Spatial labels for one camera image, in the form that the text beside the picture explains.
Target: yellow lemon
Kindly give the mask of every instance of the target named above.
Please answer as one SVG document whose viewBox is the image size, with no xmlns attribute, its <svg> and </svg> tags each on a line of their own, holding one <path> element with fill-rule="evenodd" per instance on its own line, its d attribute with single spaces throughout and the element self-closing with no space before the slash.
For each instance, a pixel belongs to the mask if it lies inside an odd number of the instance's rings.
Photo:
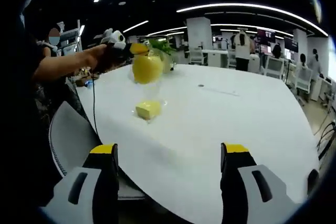
<svg viewBox="0 0 336 224">
<path fill-rule="evenodd" d="M 140 84 L 156 81 L 163 70 L 163 63 L 157 56 L 137 55 L 132 66 L 134 79 Z"/>
</svg>

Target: yellow sponge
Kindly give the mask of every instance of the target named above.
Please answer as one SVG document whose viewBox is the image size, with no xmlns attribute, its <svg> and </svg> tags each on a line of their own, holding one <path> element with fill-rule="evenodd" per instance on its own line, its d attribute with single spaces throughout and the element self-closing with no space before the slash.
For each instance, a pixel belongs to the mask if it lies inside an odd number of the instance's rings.
<svg viewBox="0 0 336 224">
<path fill-rule="evenodd" d="M 157 101 L 144 101 L 136 105 L 139 117 L 150 120 L 161 113 L 161 105 Z"/>
</svg>

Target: ceiling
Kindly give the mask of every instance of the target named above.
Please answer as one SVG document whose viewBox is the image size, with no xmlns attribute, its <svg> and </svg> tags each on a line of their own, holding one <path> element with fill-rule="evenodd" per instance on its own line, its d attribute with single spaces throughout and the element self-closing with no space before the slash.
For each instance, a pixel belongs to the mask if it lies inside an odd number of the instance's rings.
<svg viewBox="0 0 336 224">
<path fill-rule="evenodd" d="M 120 2 L 126 2 L 126 4 L 120 6 Z M 200 17 L 211 12 L 223 12 L 205 15 L 212 24 L 255 25 L 287 32 L 298 28 L 297 25 L 299 25 L 301 29 L 307 29 L 309 34 L 322 36 L 322 33 L 301 20 L 258 8 L 211 7 L 182 13 L 176 12 L 181 8 L 213 3 L 252 3 L 271 6 L 294 13 L 317 24 L 323 30 L 327 30 L 324 22 L 318 24 L 311 0 L 100 0 L 97 3 L 93 0 L 33 0 L 26 9 L 25 16 L 33 34 L 34 30 L 38 30 L 38 27 L 47 20 L 64 21 L 65 28 L 72 29 L 77 25 L 76 20 L 80 19 L 81 23 L 85 24 L 82 34 L 84 45 L 90 44 L 95 35 L 101 34 L 109 27 L 124 31 L 149 20 L 148 23 L 125 33 L 126 36 L 147 35 L 160 30 L 185 26 L 187 18 Z M 219 33 L 219 30 L 223 28 L 235 27 L 213 27 L 213 32 Z"/>
</svg>

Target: green plant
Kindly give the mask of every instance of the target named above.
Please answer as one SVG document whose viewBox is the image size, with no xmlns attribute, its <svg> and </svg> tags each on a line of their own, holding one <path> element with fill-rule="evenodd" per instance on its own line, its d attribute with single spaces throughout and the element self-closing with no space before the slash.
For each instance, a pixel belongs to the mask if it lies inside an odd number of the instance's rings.
<svg viewBox="0 0 336 224">
<path fill-rule="evenodd" d="M 152 48 L 163 51 L 164 53 L 171 55 L 176 50 L 172 48 L 168 41 L 157 41 L 156 39 L 149 39 L 149 43 Z"/>
</svg>

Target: white round table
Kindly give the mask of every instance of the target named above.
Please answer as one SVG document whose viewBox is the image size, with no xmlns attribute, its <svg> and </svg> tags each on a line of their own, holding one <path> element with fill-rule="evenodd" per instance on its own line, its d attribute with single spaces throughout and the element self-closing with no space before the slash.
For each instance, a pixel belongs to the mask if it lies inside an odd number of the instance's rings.
<svg viewBox="0 0 336 224">
<path fill-rule="evenodd" d="M 126 66 L 95 81 L 97 129 L 103 144 L 118 143 L 120 167 L 157 203 L 191 223 L 221 223 L 222 142 L 248 148 L 285 182 L 293 201 L 306 198 L 308 174 L 319 167 L 316 142 L 281 80 L 178 65 L 163 75 L 158 97 L 166 105 L 148 123 L 134 113 L 144 88 L 130 71 Z M 93 91 L 78 94 L 94 128 Z"/>
</svg>

